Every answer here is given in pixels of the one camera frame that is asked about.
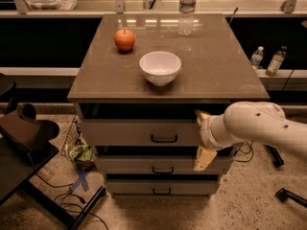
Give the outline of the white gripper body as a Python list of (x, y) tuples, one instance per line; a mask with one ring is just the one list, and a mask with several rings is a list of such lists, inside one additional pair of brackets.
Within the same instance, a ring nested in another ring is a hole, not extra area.
[(227, 130), (223, 115), (213, 115), (204, 119), (200, 137), (202, 143), (213, 150), (222, 150), (239, 142), (239, 139)]

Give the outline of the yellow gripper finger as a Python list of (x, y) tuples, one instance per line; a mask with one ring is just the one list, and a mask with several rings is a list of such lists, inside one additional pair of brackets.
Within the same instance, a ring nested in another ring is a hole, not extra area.
[(199, 146), (197, 150), (197, 157), (194, 164), (194, 171), (201, 172), (204, 171), (210, 163), (217, 156), (217, 152), (214, 149), (209, 149), (206, 147)]
[(197, 122), (199, 126), (201, 126), (206, 119), (211, 117), (210, 113), (198, 109), (195, 110), (195, 114), (197, 115)]

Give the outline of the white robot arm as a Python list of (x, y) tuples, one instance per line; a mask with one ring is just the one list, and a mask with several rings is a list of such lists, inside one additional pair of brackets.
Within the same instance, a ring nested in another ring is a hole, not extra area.
[(247, 141), (271, 146), (307, 159), (307, 125), (288, 120), (283, 109), (269, 102), (238, 102), (223, 114), (210, 115), (197, 110), (201, 144), (194, 164), (204, 171), (217, 151)]

